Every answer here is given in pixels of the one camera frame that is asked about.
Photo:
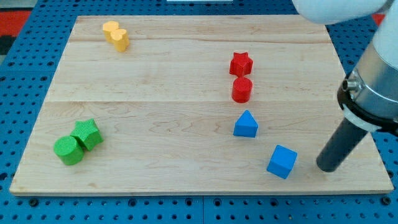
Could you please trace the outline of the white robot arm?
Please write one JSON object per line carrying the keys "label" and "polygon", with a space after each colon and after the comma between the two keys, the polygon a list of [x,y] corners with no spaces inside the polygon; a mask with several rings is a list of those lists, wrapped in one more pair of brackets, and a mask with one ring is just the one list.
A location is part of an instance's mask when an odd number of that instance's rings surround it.
{"label": "white robot arm", "polygon": [[293,4],[301,16],[323,25],[385,14],[359,62],[343,81],[338,100],[345,117],[360,128],[397,134],[397,1],[297,0]]}

